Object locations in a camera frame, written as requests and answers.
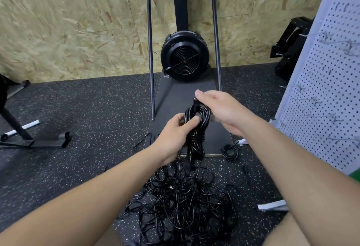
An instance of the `osb wall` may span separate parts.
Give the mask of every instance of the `osb wall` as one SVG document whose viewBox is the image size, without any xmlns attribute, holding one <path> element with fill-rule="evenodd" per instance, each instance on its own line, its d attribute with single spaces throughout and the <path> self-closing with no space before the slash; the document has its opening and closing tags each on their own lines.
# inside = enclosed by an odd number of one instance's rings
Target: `osb wall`
<svg viewBox="0 0 360 246">
<path fill-rule="evenodd" d="M 176 31 L 173 0 L 152 0 L 155 71 Z M 289 20 L 321 0 L 217 0 L 221 65 L 265 63 Z M 210 0 L 188 0 L 190 30 L 214 60 Z M 146 0 L 0 0 L 0 72 L 16 81 L 147 73 Z"/>
</svg>

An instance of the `right hand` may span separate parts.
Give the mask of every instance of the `right hand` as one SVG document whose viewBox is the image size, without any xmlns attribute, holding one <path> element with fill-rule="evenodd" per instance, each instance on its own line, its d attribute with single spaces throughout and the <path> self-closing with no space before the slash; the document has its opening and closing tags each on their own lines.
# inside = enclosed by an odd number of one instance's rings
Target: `right hand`
<svg viewBox="0 0 360 246">
<path fill-rule="evenodd" d="M 195 97 L 211 109 L 228 132 L 244 137 L 244 133 L 239 127 L 239 118 L 250 111 L 234 97 L 217 90 L 209 90 L 204 93 L 196 90 Z"/>
</svg>

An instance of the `hand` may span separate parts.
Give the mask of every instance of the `hand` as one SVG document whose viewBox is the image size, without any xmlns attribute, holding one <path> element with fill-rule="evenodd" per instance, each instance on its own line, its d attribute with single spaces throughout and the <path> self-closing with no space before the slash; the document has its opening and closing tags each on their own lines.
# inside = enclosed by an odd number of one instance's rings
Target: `hand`
<svg viewBox="0 0 360 246">
<path fill-rule="evenodd" d="M 244 137 L 244 133 L 239 128 L 239 117 L 251 113 L 246 107 L 241 105 L 234 97 L 228 93 L 217 90 L 202 92 L 196 90 L 195 97 L 207 105 L 214 116 L 219 119 L 224 128 L 235 135 Z"/>
<path fill-rule="evenodd" d="M 183 119 L 183 113 L 178 113 L 171 118 L 152 144 L 163 156 L 161 166 L 167 165 L 175 159 L 186 141 L 186 135 L 200 122 L 199 116 L 193 117 L 186 124 L 182 124 Z"/>
</svg>

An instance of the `green object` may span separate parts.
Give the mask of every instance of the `green object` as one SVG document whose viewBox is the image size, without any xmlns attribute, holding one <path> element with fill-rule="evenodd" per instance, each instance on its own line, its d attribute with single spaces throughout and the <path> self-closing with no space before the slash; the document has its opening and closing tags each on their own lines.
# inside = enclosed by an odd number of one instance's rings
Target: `green object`
<svg viewBox="0 0 360 246">
<path fill-rule="evenodd" d="M 354 180 L 360 182 L 360 168 L 349 175 Z"/>
</svg>

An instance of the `forearm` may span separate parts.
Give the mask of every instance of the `forearm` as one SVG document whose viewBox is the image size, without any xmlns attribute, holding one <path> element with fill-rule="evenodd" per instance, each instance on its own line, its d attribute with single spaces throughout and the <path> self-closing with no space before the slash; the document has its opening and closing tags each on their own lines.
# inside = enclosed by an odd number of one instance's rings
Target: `forearm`
<svg viewBox="0 0 360 246">
<path fill-rule="evenodd" d="M 160 167 L 151 146 L 34 210 L 0 234 L 0 245 L 94 245 Z"/>
<path fill-rule="evenodd" d="M 360 186 L 253 113 L 238 126 L 313 245 L 359 242 Z"/>
</svg>

